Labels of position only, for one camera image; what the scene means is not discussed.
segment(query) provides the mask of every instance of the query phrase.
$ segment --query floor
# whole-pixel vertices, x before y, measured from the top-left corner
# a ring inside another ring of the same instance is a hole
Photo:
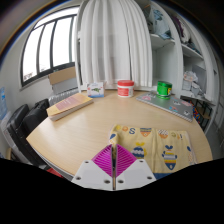
[[[213,160],[224,158],[224,142],[220,147],[223,137],[217,132],[217,126],[213,123],[206,135],[212,150]]]

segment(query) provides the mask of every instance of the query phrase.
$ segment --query green container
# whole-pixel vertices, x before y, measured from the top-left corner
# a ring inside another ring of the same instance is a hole
[[[161,99],[169,99],[172,92],[172,84],[169,82],[158,81],[157,97]]]

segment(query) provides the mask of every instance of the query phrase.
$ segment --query red lid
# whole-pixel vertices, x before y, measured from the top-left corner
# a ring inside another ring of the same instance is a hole
[[[134,81],[131,81],[131,80],[119,80],[117,82],[117,84],[119,86],[133,86],[134,85]]]

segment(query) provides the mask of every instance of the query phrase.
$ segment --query cardboard box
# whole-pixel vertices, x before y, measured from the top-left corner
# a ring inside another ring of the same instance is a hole
[[[50,84],[54,85],[59,82],[63,82],[68,79],[76,78],[75,67],[70,67],[66,69],[62,69],[60,71],[51,73],[48,75],[50,80]]]
[[[104,97],[106,82],[96,82],[87,84],[88,97]]]
[[[48,75],[54,94],[77,87],[75,67],[66,68]]]

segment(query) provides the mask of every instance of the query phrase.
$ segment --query window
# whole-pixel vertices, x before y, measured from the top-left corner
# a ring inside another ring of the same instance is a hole
[[[79,7],[71,7],[57,11],[34,26],[23,49],[22,86],[75,65],[74,29],[78,10]]]

